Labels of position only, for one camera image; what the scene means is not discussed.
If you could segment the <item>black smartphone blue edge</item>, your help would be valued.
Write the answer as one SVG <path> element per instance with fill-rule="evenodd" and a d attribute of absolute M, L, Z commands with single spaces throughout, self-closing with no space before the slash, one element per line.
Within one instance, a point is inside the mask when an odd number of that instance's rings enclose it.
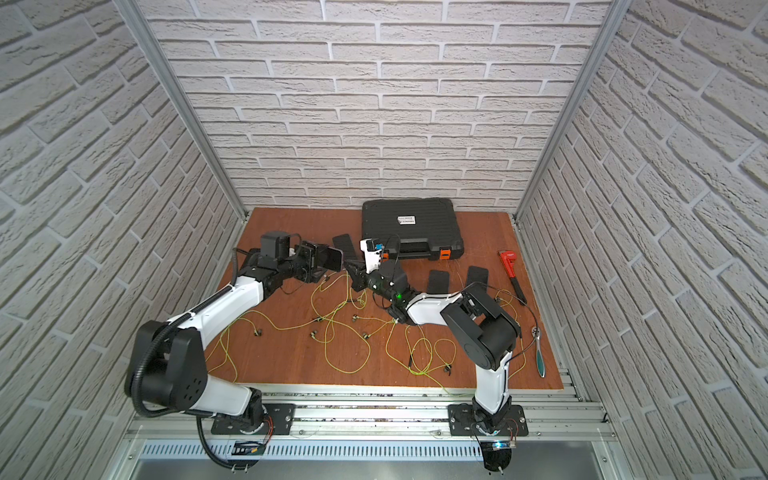
<path fill-rule="evenodd" d="M 489 271 L 479 266 L 469 266 L 467 270 L 466 285 L 482 284 L 488 285 Z"/>

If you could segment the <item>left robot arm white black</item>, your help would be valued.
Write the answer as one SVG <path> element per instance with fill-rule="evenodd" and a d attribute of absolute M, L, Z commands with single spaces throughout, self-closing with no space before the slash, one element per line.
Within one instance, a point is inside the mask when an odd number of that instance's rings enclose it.
<path fill-rule="evenodd" d="M 233 252 L 233 277 L 198 305 L 138 330 L 126 372 L 125 393 L 137 414 L 157 418 L 173 413 L 227 417 L 247 431 L 265 421 L 260 390 L 210 375 L 208 344 L 248 309 L 279 290 L 288 279 L 309 284 L 343 268 L 340 243 L 317 244 L 270 231 L 249 251 Z"/>

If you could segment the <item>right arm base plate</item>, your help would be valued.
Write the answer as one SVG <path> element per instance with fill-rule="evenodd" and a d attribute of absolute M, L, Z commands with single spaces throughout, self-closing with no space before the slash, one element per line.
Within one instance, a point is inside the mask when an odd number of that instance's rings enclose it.
<path fill-rule="evenodd" d="M 507 402 L 496 414 L 489 414 L 474 403 L 450 404 L 448 424 L 452 436 L 526 437 L 528 422 L 523 408 Z"/>

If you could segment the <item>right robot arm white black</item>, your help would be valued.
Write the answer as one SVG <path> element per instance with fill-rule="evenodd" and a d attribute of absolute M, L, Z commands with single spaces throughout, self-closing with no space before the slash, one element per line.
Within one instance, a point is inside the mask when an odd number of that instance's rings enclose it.
<path fill-rule="evenodd" d="M 368 289 L 390 302 L 389 315 L 409 326 L 443 325 L 476 366 L 472 400 L 475 424 L 487 434 L 502 429 L 511 407 L 509 362 L 521 336 L 519 322 L 487 292 L 487 271 L 475 270 L 473 282 L 450 292 L 450 273 L 432 270 L 425 292 L 412 287 L 401 266 L 386 262 L 377 269 L 361 261 L 343 263 L 356 291 Z"/>

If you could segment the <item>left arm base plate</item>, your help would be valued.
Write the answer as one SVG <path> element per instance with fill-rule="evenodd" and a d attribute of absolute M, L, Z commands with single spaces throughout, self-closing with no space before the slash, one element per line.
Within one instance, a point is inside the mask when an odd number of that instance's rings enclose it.
<path fill-rule="evenodd" d="M 217 415 L 211 427 L 213 435 L 288 435 L 293 424 L 296 405 L 292 403 L 261 403 L 248 407 L 243 415 Z"/>

